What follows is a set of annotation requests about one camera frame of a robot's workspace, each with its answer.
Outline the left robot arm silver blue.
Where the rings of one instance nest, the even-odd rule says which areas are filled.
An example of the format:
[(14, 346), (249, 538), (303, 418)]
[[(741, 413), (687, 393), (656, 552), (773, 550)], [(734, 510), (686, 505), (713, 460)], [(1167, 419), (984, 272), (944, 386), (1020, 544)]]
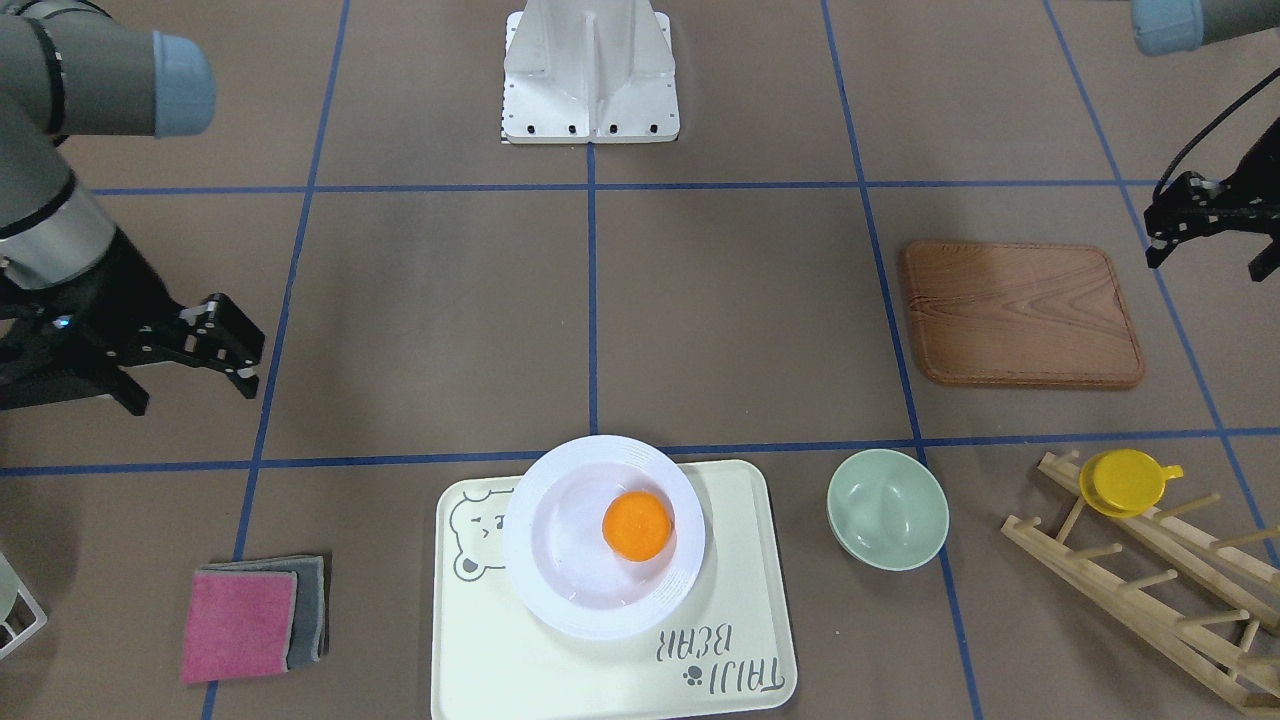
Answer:
[[(1192, 53), (1276, 29), (1277, 23), (1275, 1), (1132, 3), (1135, 45), (1147, 56)], [(1274, 120), (1267, 127), (1224, 179), (1179, 169), (1190, 151), (1231, 114), (1275, 83), (1277, 72), (1271, 70), (1198, 131), (1165, 168), (1143, 213), (1149, 269), (1161, 268), (1178, 247), (1192, 240), (1239, 232), (1268, 237), (1268, 243), (1248, 264), (1251, 279), (1261, 283), (1277, 272), (1279, 123)]]

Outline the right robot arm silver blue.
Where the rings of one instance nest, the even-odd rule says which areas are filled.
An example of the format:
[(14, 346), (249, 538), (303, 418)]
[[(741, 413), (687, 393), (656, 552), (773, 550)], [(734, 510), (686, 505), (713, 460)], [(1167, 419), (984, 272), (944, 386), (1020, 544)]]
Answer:
[(1, 40), (3, 407), (109, 397), (141, 416), (148, 392), (129, 369), (161, 363), (253, 398), (264, 332), (224, 293), (177, 302), (61, 154), (81, 136), (205, 132), (205, 51), (91, 1), (5, 1)]

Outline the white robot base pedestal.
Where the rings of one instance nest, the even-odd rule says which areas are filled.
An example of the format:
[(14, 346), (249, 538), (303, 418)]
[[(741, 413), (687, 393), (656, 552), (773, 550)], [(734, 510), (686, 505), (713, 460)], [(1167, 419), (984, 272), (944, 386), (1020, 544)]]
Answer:
[(672, 23), (649, 1), (529, 1), (506, 18), (504, 51), (507, 143), (680, 136)]

